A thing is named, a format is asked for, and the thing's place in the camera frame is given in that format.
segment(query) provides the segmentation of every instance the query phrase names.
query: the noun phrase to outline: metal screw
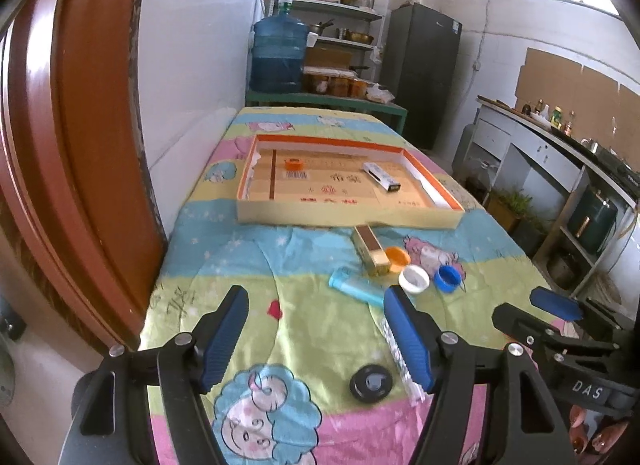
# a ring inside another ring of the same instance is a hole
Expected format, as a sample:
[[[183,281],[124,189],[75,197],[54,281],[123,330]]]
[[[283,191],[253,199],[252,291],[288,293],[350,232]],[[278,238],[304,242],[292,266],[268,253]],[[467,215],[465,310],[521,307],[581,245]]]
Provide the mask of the metal screw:
[[[516,344],[515,342],[509,344],[509,346],[507,346],[507,349],[509,350],[511,355],[514,355],[515,357],[519,357],[524,353],[524,348],[520,346],[520,344]]]
[[[176,346],[186,346],[191,343],[191,333],[178,333],[174,339]]]
[[[122,344],[116,344],[115,346],[111,346],[109,349],[109,354],[112,357],[119,357],[124,354],[124,346]]]
[[[440,335],[440,339],[445,344],[457,344],[459,340],[458,336],[453,333],[453,331],[445,331],[442,335]]]

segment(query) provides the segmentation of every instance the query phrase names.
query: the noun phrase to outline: potted plant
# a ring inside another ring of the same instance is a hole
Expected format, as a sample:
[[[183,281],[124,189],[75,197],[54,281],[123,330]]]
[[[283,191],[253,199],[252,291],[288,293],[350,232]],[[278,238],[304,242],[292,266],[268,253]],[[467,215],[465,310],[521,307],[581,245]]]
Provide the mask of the potted plant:
[[[486,211],[511,234],[518,222],[529,212],[531,196],[517,190],[492,191]]]
[[[545,223],[535,214],[528,212],[513,229],[511,239],[523,249],[527,257],[531,258],[545,240],[547,231],[548,228],[546,228]]]

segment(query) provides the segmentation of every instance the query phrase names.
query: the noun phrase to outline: black refrigerator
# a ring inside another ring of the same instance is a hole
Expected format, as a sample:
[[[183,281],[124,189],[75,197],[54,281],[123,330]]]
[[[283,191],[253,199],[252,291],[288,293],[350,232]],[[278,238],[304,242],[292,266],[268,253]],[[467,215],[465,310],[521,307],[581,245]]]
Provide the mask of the black refrigerator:
[[[380,71],[380,85],[405,108],[402,136],[431,149],[447,107],[462,25],[412,4],[393,10]]]

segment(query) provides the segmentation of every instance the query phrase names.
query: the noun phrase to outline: brown door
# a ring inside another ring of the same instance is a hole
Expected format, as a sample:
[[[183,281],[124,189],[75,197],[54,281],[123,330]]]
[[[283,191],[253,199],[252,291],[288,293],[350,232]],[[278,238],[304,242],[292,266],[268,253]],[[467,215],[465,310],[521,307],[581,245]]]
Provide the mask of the brown door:
[[[60,297],[137,347],[165,249],[130,86],[135,0],[29,0],[1,43],[0,186]]]

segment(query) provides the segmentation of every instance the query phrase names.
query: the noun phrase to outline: white bottle cap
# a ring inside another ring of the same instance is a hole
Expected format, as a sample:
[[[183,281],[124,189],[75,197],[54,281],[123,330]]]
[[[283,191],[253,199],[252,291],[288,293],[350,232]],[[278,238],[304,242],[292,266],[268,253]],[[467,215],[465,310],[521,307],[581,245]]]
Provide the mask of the white bottle cap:
[[[429,274],[417,265],[404,267],[398,276],[398,284],[405,292],[412,295],[421,293],[429,288],[430,282]]]

